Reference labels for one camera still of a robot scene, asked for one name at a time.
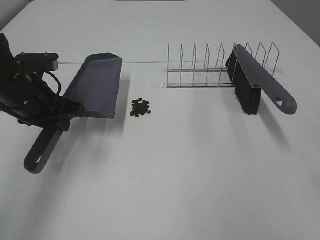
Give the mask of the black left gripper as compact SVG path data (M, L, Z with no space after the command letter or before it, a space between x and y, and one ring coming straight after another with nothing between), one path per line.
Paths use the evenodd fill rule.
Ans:
M62 85L54 92L48 84L34 74L2 74L0 76L0 110L16 118L22 125L54 125L67 132L69 118L82 118L85 107L60 96Z

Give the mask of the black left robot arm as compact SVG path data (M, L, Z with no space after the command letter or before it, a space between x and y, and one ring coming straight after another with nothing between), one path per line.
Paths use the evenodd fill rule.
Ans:
M55 126L66 132L85 108L60 95L56 53L20 53L13 56L6 36L0 35L0 110L19 124L42 129Z

